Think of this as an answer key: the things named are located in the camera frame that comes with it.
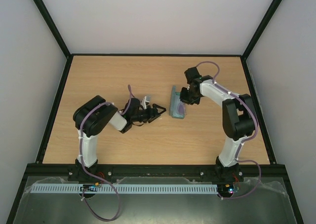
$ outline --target white cable tray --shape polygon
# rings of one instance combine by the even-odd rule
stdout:
[[[120,194],[217,194],[217,185],[114,185]],[[82,184],[34,184],[31,193],[80,193]],[[109,185],[86,193],[114,193]]]

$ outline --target wooden table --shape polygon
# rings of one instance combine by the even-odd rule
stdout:
[[[150,94],[151,104],[163,106],[167,112],[125,134],[107,125],[99,134],[99,164],[214,164],[225,141],[221,108],[209,98],[201,98],[199,105],[187,105],[185,119],[168,115],[172,85],[177,91],[187,87],[184,71],[205,60],[221,67],[220,84],[236,93],[249,93],[239,57],[75,56],[43,162],[73,164],[79,152],[72,119],[76,109],[96,95],[123,109],[130,84],[137,98]],[[211,64],[198,70],[202,75],[216,73]],[[260,132],[245,144],[240,159],[269,164]]]

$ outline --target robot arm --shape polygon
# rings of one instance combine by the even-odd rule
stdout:
[[[237,164],[237,158],[243,146],[243,141],[250,137],[255,129],[254,122],[240,102],[233,97],[229,90],[213,81],[209,75],[201,76],[196,67],[185,71],[188,88],[183,87],[180,100],[186,104],[199,104],[201,97],[208,97],[223,110],[223,129],[226,134],[225,144],[218,156],[223,167]],[[248,94],[236,94],[254,113],[251,97]]]
[[[166,108],[153,104],[153,107],[148,103],[150,97],[146,96],[141,102],[137,98],[131,98],[131,103],[125,105],[126,113],[122,116],[118,109],[111,103],[106,103],[101,96],[95,96],[86,104],[76,110],[73,116],[76,129],[78,129],[79,138],[82,138],[82,154],[79,154],[76,159],[76,164],[81,163],[83,157],[84,165],[87,168],[96,166],[97,164],[97,141],[98,134],[109,123],[121,133],[127,132],[134,122],[151,123],[157,119]],[[83,119],[95,109],[98,105],[103,104],[100,108],[93,111],[83,125],[83,136],[81,137],[80,126]]]

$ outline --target black metal frame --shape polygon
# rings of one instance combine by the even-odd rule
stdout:
[[[58,107],[60,104],[60,100],[63,94],[63,90],[67,81],[67,76],[70,70],[70,66],[74,56],[77,55],[90,55],[90,56],[175,56],[175,57],[191,57],[191,56],[199,56],[199,57],[239,57],[243,66],[243,70],[245,73],[245,77],[247,80],[247,84],[253,98],[254,107],[257,113],[259,125],[261,128],[262,136],[264,139],[264,143],[266,146],[268,158],[270,161],[270,165],[261,165],[262,176],[263,177],[282,177],[285,183],[286,191],[289,194],[291,205],[294,211],[294,215],[296,217],[297,223],[303,223],[303,219],[301,213],[299,211],[293,189],[284,165],[277,164],[273,148],[269,139],[269,135],[267,132],[267,128],[264,123],[263,115],[261,112],[261,108],[258,102],[258,98],[256,95],[256,91],[254,88],[254,84],[249,73],[249,68],[247,66],[246,60],[253,50],[255,44],[266,28],[267,24],[271,20],[273,14],[275,13],[277,7],[280,5],[282,0],[273,0],[269,9],[267,10],[264,18],[262,19],[258,29],[256,30],[254,36],[252,37],[248,47],[246,48],[243,55],[196,55],[196,54],[71,54],[67,49],[59,31],[54,24],[50,14],[48,13],[47,8],[45,7],[42,0],[34,0],[37,5],[39,11],[41,12],[44,20],[49,26],[52,34],[54,35],[56,41],[58,42],[60,48],[67,58],[67,62],[65,65],[65,69],[58,87],[58,91],[56,93],[56,97],[53,103],[53,107],[48,119],[48,123],[43,135],[42,143],[40,145],[39,153],[36,158],[36,163],[28,164],[23,179],[21,181],[20,187],[18,189],[16,198],[12,205],[12,209],[10,215],[7,220],[7,224],[13,223],[14,217],[22,197],[26,180],[29,176],[68,176],[69,170],[74,167],[74,164],[42,164],[45,151],[47,148],[47,143],[51,134],[51,130],[53,127],[53,123],[55,121],[55,117],[58,111]],[[244,177],[255,177],[258,175],[257,166],[254,165],[241,165],[240,166],[243,172]],[[106,179],[108,180],[116,180],[116,178],[121,177],[139,177],[139,176],[168,176],[168,177],[186,177],[188,179],[195,179],[196,181],[201,182],[212,182],[213,176],[210,175],[211,171],[214,170],[214,165],[98,165],[98,170],[103,170],[104,174],[107,175],[106,171],[111,171],[112,175],[109,177],[107,175]]]

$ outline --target white enclosure wall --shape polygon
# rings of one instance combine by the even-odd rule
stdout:
[[[0,223],[35,162],[65,57],[33,0],[0,0]]]
[[[43,0],[71,53],[242,54],[272,0]]]
[[[248,59],[278,163],[315,223],[316,0],[283,0]]]

